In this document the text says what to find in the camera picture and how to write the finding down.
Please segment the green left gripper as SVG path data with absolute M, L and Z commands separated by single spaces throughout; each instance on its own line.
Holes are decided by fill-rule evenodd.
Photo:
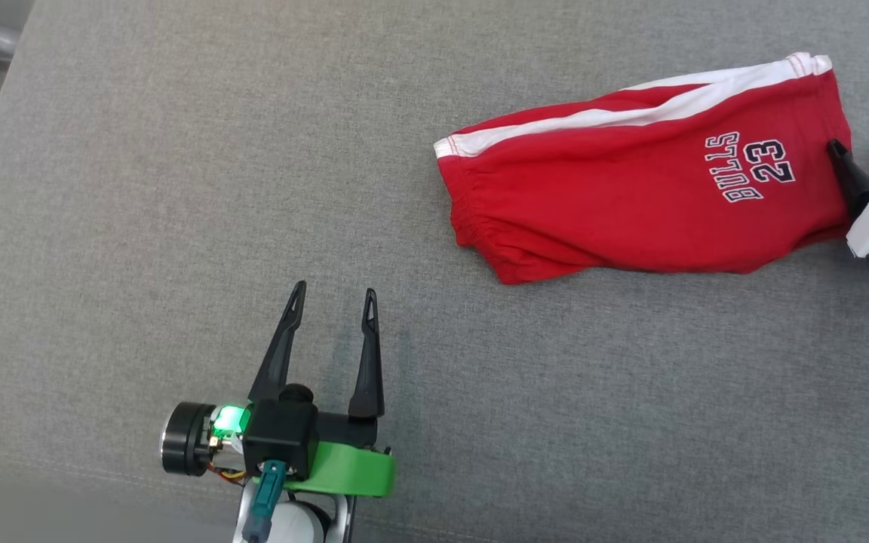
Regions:
M 249 402 L 276 399 L 287 385 L 294 333 L 302 322 L 307 283 L 294 285 L 268 351 L 247 395 Z M 349 399 L 349 416 L 318 414 L 318 448 L 303 479 L 287 470 L 286 490 L 322 495 L 382 498 L 394 488 L 396 460 L 388 449 L 375 447 L 378 419 L 384 415 L 382 347 L 380 347 L 377 295 L 368 288 L 361 320 L 364 336 L 355 391 Z M 228 483 L 245 486 L 259 482 L 244 461 L 247 406 L 182 402 L 161 431 L 161 464 L 169 474 L 202 477 L 213 472 Z

